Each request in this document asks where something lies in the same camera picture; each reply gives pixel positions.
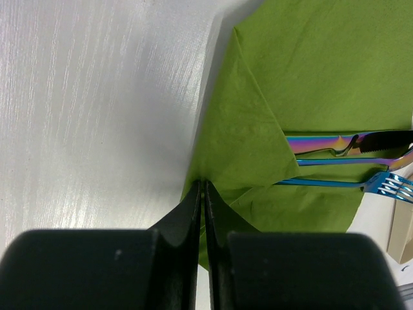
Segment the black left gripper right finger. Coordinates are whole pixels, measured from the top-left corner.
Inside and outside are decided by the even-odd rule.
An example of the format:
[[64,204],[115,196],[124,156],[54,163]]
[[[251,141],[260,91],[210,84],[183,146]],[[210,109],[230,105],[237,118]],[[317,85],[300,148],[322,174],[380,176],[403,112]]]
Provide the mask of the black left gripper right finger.
[[259,232],[205,182],[212,309],[404,309],[367,236]]

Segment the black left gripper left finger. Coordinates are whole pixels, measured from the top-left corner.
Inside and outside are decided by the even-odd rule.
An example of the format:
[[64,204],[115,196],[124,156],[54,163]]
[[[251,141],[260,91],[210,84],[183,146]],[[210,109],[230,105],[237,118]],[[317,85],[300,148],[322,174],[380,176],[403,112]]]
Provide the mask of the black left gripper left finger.
[[201,184],[148,229],[21,233],[1,259],[2,309],[193,309]]

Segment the green paper napkin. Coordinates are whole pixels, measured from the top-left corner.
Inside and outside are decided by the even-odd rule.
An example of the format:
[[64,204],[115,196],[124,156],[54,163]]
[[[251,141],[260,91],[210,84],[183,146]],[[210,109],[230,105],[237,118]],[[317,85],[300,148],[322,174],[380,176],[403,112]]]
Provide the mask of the green paper napkin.
[[210,180],[260,231],[343,233],[379,165],[300,167],[286,137],[407,130],[411,1],[265,1],[233,28],[185,180]]

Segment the iridescent blue fork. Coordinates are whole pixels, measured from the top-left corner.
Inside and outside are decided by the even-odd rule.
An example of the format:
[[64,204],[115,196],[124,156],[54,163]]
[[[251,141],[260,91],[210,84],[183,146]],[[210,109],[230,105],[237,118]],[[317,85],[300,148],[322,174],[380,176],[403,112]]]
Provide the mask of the iridescent blue fork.
[[291,178],[279,181],[276,185],[361,189],[366,193],[387,196],[395,200],[412,203],[412,181],[391,172],[378,172],[367,181],[361,183]]

